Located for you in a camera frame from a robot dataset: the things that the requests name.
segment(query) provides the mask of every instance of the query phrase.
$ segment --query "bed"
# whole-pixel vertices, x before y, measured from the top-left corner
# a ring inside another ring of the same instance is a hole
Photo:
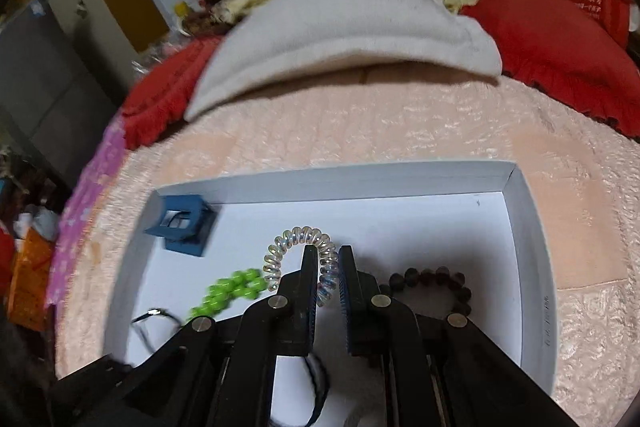
[[[553,397],[579,425],[614,425],[640,387],[633,341],[640,145],[514,80],[493,84],[429,64],[267,87],[129,153],[85,213],[84,239],[65,276],[59,375],[101,356],[120,260],[155,187],[272,169],[465,157],[515,160],[525,173],[558,286]]]

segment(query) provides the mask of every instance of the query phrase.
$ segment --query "wooden bead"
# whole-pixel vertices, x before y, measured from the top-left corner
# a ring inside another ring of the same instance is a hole
[[[456,299],[458,299],[458,301],[462,303],[466,303],[471,300],[471,290],[466,286],[462,286],[462,288],[460,288],[460,290],[458,290],[455,295]]]
[[[433,284],[435,280],[436,274],[433,272],[433,270],[425,268],[420,272],[420,283],[423,286],[429,286],[430,284]]]
[[[404,283],[409,286],[409,288],[415,288],[418,285],[419,280],[420,274],[417,269],[408,268],[406,272],[404,272]]]
[[[456,302],[453,305],[453,311],[454,313],[460,313],[465,315],[465,317],[468,317],[471,313],[471,306],[469,306],[469,304],[467,304],[466,302]]]
[[[394,273],[389,277],[389,286],[393,292],[401,292],[404,290],[404,277],[399,273]]]
[[[447,282],[449,289],[452,291],[459,290],[465,285],[465,275],[461,272],[454,273]]]
[[[388,284],[380,285],[380,293],[382,293],[382,295],[386,295],[387,297],[391,297],[393,295],[393,292],[391,291],[391,286],[389,286]]]
[[[446,266],[440,266],[436,270],[436,284],[443,286],[449,281],[449,268]]]

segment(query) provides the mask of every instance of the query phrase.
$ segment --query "green beads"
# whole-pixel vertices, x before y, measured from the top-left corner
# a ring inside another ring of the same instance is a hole
[[[267,283],[257,268],[235,271],[231,277],[218,279],[215,284],[209,286],[202,304],[189,311],[190,319],[199,315],[215,316],[229,305],[231,299],[255,300],[258,294],[266,289]]]
[[[245,299],[254,300],[257,296],[258,292],[247,286],[240,286],[234,290],[234,297],[244,297]]]
[[[231,280],[236,283],[237,286],[241,286],[246,283],[246,277],[244,276],[244,272],[236,271],[231,274]]]
[[[218,279],[216,286],[220,287],[227,293],[231,293],[238,284],[231,279]]]
[[[246,284],[247,288],[251,288],[257,292],[264,292],[267,289],[267,281],[262,277],[253,279]]]
[[[246,272],[244,272],[244,277],[247,281],[247,283],[256,280],[256,279],[260,279],[260,280],[264,280],[262,279],[262,272],[260,270],[258,270],[257,268],[250,268],[249,270],[247,270]]]

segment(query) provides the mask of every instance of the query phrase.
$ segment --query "red pillow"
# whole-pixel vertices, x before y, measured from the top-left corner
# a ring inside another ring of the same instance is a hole
[[[460,13],[494,38],[504,74],[625,136],[640,136],[640,71],[571,1],[479,0]]]
[[[127,149],[151,145],[184,114],[200,74],[222,37],[196,39],[153,68],[122,104]]]

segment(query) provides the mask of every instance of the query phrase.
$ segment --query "white tray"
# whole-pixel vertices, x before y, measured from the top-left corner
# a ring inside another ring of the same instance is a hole
[[[161,212],[162,195],[201,194],[220,210],[203,257],[167,251],[146,235]],[[547,393],[557,356],[556,300],[542,226],[524,177],[504,161],[433,161],[264,172],[163,187],[151,195],[124,256],[105,332],[104,352],[129,363],[148,357],[129,322],[148,308],[186,318],[207,286],[234,270],[261,267],[276,235],[317,227],[338,247],[351,245],[358,269],[386,282],[410,266],[444,265],[466,275],[473,291],[470,318]],[[302,247],[285,257],[299,269]],[[425,312],[420,289],[410,293]],[[241,314],[236,299],[216,317]],[[160,346],[170,321],[147,322]],[[315,351],[332,378],[317,425],[342,425],[366,403],[382,403],[382,378],[345,350],[338,295],[318,310]],[[278,359],[272,413],[304,425],[310,385],[297,359]]]

